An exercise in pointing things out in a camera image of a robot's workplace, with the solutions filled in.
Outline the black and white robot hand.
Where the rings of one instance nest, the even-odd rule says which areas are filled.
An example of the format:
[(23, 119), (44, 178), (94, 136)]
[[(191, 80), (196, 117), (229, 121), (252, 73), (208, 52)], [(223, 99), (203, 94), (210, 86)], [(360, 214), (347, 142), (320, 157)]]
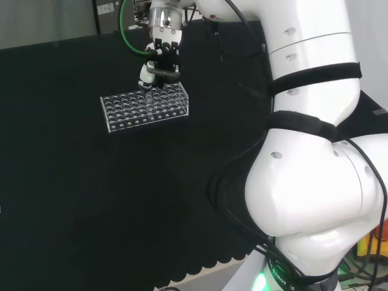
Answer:
[(163, 88), (181, 79), (180, 46), (182, 31), (177, 28), (153, 26), (150, 29), (152, 42), (146, 47), (146, 57), (138, 80), (138, 86), (145, 92), (152, 88)]

